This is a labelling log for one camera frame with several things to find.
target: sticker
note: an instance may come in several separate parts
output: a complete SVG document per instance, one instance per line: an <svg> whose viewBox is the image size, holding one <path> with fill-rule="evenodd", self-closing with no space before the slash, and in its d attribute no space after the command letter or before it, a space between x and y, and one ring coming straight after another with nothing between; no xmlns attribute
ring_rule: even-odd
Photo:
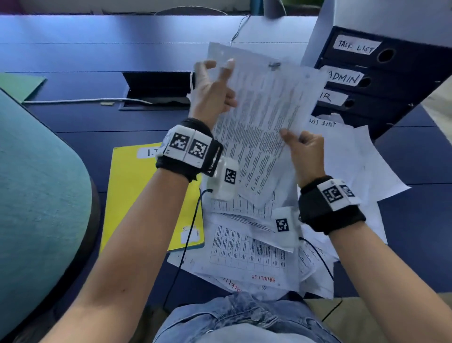
<svg viewBox="0 0 452 343"><path fill-rule="evenodd" d="M360 53L362 55L370 55L380 46L380 44L381 42L376 42L370 39L344 36L343 34L340 34L337 36L333 48Z"/></svg>
<svg viewBox="0 0 452 343"><path fill-rule="evenodd" d="M180 233L181 244L187 244L188 234L190 233L190 227L184 226L182 232ZM188 243L199 242L201 238L199 237L199 231L196 226L193 226L192 233L190 235L190 240Z"/></svg>
<svg viewBox="0 0 452 343"><path fill-rule="evenodd" d="M342 106L344 102L347 100L347 98L348 98L347 94L324 89L322 94L320 94L319 101L323 101L328 104L333 104L337 106Z"/></svg>
<svg viewBox="0 0 452 343"><path fill-rule="evenodd" d="M139 148L137 158L154 158L159 147Z"/></svg>
<svg viewBox="0 0 452 343"><path fill-rule="evenodd" d="M341 85L357 86L364 74L358 71L342 69L331 66L323 66L320 70L326 70L329 75L329 82L340 83Z"/></svg>

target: jeans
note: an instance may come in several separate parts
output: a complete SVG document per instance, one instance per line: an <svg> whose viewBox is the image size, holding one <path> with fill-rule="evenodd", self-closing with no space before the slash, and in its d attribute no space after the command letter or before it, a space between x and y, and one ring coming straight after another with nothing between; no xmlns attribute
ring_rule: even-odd
<svg viewBox="0 0 452 343"><path fill-rule="evenodd" d="M192 343L210 331L249 323L276 333L297 333L316 343L340 341L314 316L304 302L259 301L239 292L206 304L176 308L155 335L155 343Z"/></svg>

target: desk surface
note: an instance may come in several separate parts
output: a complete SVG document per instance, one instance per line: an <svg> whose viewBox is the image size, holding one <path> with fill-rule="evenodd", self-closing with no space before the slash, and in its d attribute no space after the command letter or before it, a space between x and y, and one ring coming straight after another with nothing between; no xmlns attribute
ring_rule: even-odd
<svg viewBox="0 0 452 343"><path fill-rule="evenodd" d="M208 42L228 43L241 17L0 16L1 71L43 75L35 100L122 97L121 71L189 71ZM235 46L300 63L316 18L251 17ZM35 105L30 110L81 156L105 202L113 147L155 143L186 111L118 111L118 105ZM413 188L380 202L389 245L435 291L452 291L452 148L422 107L376 146ZM63 311L89 271L61 304ZM161 304L176 268L164 263L150 296ZM339 263L335 293L356 291ZM182 271L169 307L226 292Z"/></svg>

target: stack of papers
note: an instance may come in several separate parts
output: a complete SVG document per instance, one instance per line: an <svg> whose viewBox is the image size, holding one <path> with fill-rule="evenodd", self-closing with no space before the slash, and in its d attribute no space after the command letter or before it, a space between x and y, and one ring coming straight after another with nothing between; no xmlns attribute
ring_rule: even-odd
<svg viewBox="0 0 452 343"><path fill-rule="evenodd" d="M280 128L325 138L325 171L343 179L362 200L367 224L386 241L377 201L407 187L373 146L367 126L353 128L339 115L315 118L313 111L326 84L324 71L277 64L269 57L211 43L209 59L236 67L229 86L239 106L220 117L213 134L224 155L239 162L238 195L231 201L202 200L205 244L186 252L182 268L230 292L246 291L276 300L288 291L334 296L331 273L338 255L328 236L302 225L295 248L278 245L271 217L275 208L297 206L295 172ZM218 75L219 68L211 71ZM168 262L179 266L182 252Z"/></svg>

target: white wall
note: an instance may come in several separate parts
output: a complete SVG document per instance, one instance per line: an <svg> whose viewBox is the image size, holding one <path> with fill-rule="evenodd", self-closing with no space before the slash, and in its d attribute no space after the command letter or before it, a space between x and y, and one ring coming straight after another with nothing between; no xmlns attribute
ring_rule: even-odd
<svg viewBox="0 0 452 343"><path fill-rule="evenodd" d="M20 0L27 13L157 12L175 6L206 6L218 10L249 10L249 0Z"/></svg>

